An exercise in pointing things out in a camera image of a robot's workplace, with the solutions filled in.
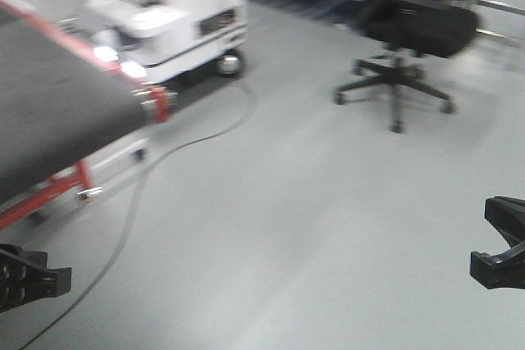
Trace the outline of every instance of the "gray floor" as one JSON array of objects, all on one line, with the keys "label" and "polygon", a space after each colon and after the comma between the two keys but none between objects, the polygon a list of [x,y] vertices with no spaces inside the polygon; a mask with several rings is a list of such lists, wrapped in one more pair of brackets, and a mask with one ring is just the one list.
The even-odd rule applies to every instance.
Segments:
[{"label": "gray floor", "polygon": [[[525,293],[485,290],[468,263],[472,250],[506,249],[483,219],[485,198],[524,197],[523,65],[506,71],[512,54],[486,41],[426,59],[459,112],[407,91],[407,133],[392,134],[381,88],[331,103],[332,88],[356,78],[351,60],[378,43],[304,12],[253,0],[246,76],[198,82],[173,120],[134,136],[149,137],[151,162],[251,114],[152,173],[114,267],[31,350],[521,348]],[[0,316],[2,350],[102,269],[145,165],[105,182],[93,204],[63,198],[52,219],[1,233],[75,272],[65,297]]]}]

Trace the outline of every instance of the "office chair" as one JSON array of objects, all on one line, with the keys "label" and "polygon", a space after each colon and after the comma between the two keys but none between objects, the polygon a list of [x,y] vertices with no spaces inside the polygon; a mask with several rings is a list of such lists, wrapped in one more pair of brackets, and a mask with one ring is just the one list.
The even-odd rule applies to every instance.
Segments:
[{"label": "office chair", "polygon": [[450,57],[465,48],[476,36],[479,25],[472,11],[452,7],[436,0],[364,0],[355,28],[386,44],[388,54],[373,59],[390,58],[390,66],[381,66],[370,61],[357,60],[356,75],[364,70],[376,75],[341,86],[334,92],[334,102],[345,104],[344,92],[377,84],[390,86],[392,123],[390,130],[404,132],[401,119],[401,94],[399,86],[407,86],[444,101],[441,111],[455,111],[452,98],[432,86],[424,84],[424,73],[419,66],[407,66],[399,52],[409,49],[414,56],[424,54]]}]

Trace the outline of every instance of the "chair base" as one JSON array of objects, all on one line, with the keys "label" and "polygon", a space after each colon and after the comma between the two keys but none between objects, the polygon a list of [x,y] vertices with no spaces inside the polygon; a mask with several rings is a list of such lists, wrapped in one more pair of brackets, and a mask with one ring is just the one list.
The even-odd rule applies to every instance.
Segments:
[{"label": "chair base", "polygon": [[350,90],[371,87],[378,84],[389,85],[392,110],[390,131],[393,131],[394,133],[404,132],[404,122],[401,113],[401,95],[399,91],[400,85],[407,86],[419,92],[429,94],[432,97],[444,100],[445,102],[441,108],[441,112],[444,112],[445,114],[452,114],[455,112],[455,105],[452,101],[452,97],[434,89],[430,85],[424,84],[421,81],[424,78],[423,70],[419,66],[404,66],[403,60],[400,57],[393,57],[391,66],[381,66],[370,61],[358,60],[355,64],[354,73],[356,75],[363,75],[364,70],[373,71],[376,75],[339,87],[334,92],[334,102],[338,105],[344,105],[345,96],[343,93]]}]

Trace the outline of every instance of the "chair seat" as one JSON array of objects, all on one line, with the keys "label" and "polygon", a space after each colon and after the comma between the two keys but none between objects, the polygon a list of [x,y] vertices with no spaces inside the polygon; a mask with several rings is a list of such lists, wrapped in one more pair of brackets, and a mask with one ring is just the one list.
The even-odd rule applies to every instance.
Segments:
[{"label": "chair seat", "polygon": [[474,39],[478,25],[477,15],[472,11],[449,7],[373,21],[367,25],[366,35],[387,43],[399,40],[399,47],[437,57],[450,57]]}]

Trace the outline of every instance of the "black conveyor belt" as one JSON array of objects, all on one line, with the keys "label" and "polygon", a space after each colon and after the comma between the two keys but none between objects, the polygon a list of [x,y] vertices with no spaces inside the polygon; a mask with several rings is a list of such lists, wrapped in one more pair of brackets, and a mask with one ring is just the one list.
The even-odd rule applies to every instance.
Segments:
[{"label": "black conveyor belt", "polygon": [[0,9],[0,203],[145,125],[136,88]]}]

